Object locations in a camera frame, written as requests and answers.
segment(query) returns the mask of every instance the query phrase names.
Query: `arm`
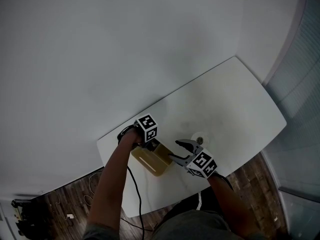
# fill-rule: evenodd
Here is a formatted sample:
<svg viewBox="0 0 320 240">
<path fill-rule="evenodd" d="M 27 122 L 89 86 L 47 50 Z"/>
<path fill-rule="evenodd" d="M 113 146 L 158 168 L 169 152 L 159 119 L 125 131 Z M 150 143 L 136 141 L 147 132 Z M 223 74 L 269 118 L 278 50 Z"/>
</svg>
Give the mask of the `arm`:
<svg viewBox="0 0 320 240">
<path fill-rule="evenodd" d="M 214 175 L 209 177 L 208 181 L 230 229 L 242 238 L 259 232 L 252 214 L 228 184 L 223 179 Z"/>
<path fill-rule="evenodd" d="M 119 231 L 130 151 L 133 143 L 140 141 L 141 138 L 134 129 L 122 137 L 100 177 L 88 216 L 88 224 L 104 225 Z"/>
</svg>

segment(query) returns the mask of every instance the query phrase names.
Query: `tabletop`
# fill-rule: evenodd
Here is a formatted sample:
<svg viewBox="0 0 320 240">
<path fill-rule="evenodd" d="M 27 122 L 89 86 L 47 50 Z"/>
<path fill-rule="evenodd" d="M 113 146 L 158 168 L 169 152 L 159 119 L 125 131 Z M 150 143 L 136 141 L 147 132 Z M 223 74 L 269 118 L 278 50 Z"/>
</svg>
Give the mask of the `tabletop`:
<svg viewBox="0 0 320 240">
<path fill-rule="evenodd" d="M 158 123 L 156 139 L 178 156 L 189 153 L 176 140 L 205 133 L 209 138 L 206 148 L 214 156 L 216 171 L 225 177 L 259 153 L 287 124 L 258 80 L 232 57 L 99 139 L 97 146 L 104 164 L 117 147 L 118 133 L 146 113 Z M 159 177 L 133 156 L 128 166 L 141 195 L 142 214 L 172 205 L 209 186 L 206 179 L 192 176 L 174 163 Z M 128 217 L 139 215 L 139 198 L 129 173 L 122 208 Z"/>
</svg>

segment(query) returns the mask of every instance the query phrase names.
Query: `white wall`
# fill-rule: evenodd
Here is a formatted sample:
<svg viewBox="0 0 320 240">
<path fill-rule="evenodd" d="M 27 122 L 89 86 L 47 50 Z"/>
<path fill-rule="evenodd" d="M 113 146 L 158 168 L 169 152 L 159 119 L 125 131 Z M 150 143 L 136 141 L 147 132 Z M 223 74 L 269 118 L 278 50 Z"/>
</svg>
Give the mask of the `white wall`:
<svg viewBox="0 0 320 240">
<path fill-rule="evenodd" d="M 314 240 L 320 233 L 320 203 L 279 191 L 288 231 L 293 239 Z"/>
<path fill-rule="evenodd" d="M 14 234 L 14 239 L 27 240 L 28 238 L 26 238 L 25 236 L 19 235 L 19 229 L 16 225 L 16 223 L 18 222 L 18 219 L 15 217 L 15 209 L 11 205 L 11 201 L 1 200 L 1 207 L 2 207 L 3 215 L 6 217 L 7 222 Z M 12 233 L 10 233 L 10 235 L 8 234 L 8 238 L 4 238 L 3 240 L 7 240 L 7 239 L 10 240 L 11 239 L 10 236 L 13 238 Z"/>
<path fill-rule="evenodd" d="M 236 53 L 243 0 L 0 0 L 0 197 L 101 166 L 96 141 Z"/>
<path fill-rule="evenodd" d="M 5 220 L 5 215 L 0 203 L 0 240 L 14 240 L 14 237 Z"/>
<path fill-rule="evenodd" d="M 320 201 L 320 0 L 307 0 L 301 25 L 265 87 L 286 128 L 263 150 L 279 187 Z"/>
<path fill-rule="evenodd" d="M 300 0 L 244 0 L 236 56 L 262 83 L 273 68 L 291 30 Z M 299 25 L 301 16 L 297 16 Z"/>
</svg>

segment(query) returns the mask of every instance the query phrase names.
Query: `cable on floor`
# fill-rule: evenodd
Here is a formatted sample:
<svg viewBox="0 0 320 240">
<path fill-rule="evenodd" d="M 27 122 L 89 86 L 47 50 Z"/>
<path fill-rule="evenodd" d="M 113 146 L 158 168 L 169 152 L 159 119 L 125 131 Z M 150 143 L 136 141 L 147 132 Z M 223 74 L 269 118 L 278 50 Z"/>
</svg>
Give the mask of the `cable on floor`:
<svg viewBox="0 0 320 240">
<path fill-rule="evenodd" d="M 55 202 L 55 207 L 56 207 L 56 210 L 57 210 L 57 214 L 58 214 L 62 219 L 64 219 L 64 220 L 66 221 L 66 223 L 68 224 L 68 226 L 66 227 L 66 229 L 68 230 L 69 235 L 70 235 L 70 237 L 72 238 L 72 240 L 75 240 L 74 237 L 72 236 L 72 234 L 70 233 L 70 230 L 69 230 L 69 228 L 71 228 L 71 227 L 74 226 L 74 222 L 73 222 L 72 220 L 70 220 L 70 219 L 68 218 L 68 216 L 63 217 L 63 216 L 59 213 L 59 210 L 58 210 L 58 206 L 57 206 L 57 205 L 60 205 L 60 203 L 61 203 L 61 201 L 60 201 L 60 196 L 59 196 L 59 194 L 57 193 L 57 191 L 53 190 L 52 192 L 55 192 L 56 195 L 58 196 L 58 199 L 59 199 L 59 202 Z"/>
<path fill-rule="evenodd" d="M 140 218 L 140 222 L 141 222 L 141 226 L 142 226 L 142 227 L 137 226 L 137 225 L 134 225 L 134 224 L 132 224 L 131 222 L 125 220 L 125 219 L 122 218 L 122 217 L 120 217 L 120 219 L 123 220 L 124 222 L 128 223 L 129 225 L 133 226 L 133 227 L 136 227 L 136 228 L 138 228 L 138 229 L 141 229 L 141 230 L 142 230 L 142 239 L 144 239 L 144 237 L 145 237 L 145 231 L 152 232 L 153 230 L 151 230 L 151 229 L 145 229 L 145 227 L 144 227 L 144 222 L 143 222 L 143 220 L 142 220 L 142 215 L 141 215 L 141 205 L 142 205 L 141 196 L 140 196 L 140 193 L 139 193 L 139 190 L 138 190 L 138 186 L 137 186 L 135 177 L 133 176 L 130 168 L 127 167 L 127 169 L 128 169 L 128 171 L 129 171 L 129 173 L 130 173 L 130 175 L 131 175 L 131 177 L 132 177 L 132 180 L 133 180 L 134 185 L 135 185 L 136 192 L 137 192 L 138 197 L 139 197 L 139 218 Z M 96 173 L 92 174 L 92 175 L 89 177 L 89 190 L 90 190 L 90 192 L 91 192 L 93 195 L 94 195 L 95 193 L 94 193 L 94 192 L 92 191 L 92 189 L 91 189 L 91 177 L 94 176 L 94 175 L 96 175 L 96 174 L 102 174 L 102 172 L 96 172 Z M 86 197 L 87 197 L 87 198 L 90 198 L 91 200 L 93 200 L 93 198 L 92 198 L 90 195 L 88 195 L 88 194 L 85 194 L 85 195 L 83 196 L 83 200 L 84 200 L 84 202 L 86 203 L 86 205 L 87 205 L 87 206 L 91 206 L 91 204 L 88 204 L 88 203 L 87 203 Z"/>
</svg>

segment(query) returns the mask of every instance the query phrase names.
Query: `wrist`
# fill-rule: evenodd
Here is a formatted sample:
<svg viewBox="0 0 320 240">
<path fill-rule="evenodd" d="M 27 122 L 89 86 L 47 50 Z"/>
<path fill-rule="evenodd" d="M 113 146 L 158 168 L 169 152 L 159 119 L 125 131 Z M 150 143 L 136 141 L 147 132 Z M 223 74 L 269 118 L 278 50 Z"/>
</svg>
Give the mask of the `wrist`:
<svg viewBox="0 0 320 240">
<path fill-rule="evenodd" d="M 230 189 L 234 190 L 229 180 L 217 172 L 214 172 L 207 180 L 212 186 L 212 188 L 214 188 L 214 186 L 221 186 L 221 184 L 222 185 L 226 184 L 230 187 Z"/>
<path fill-rule="evenodd" d="M 133 144 L 136 138 L 137 134 L 134 131 L 128 131 L 122 136 L 120 143 Z"/>
</svg>

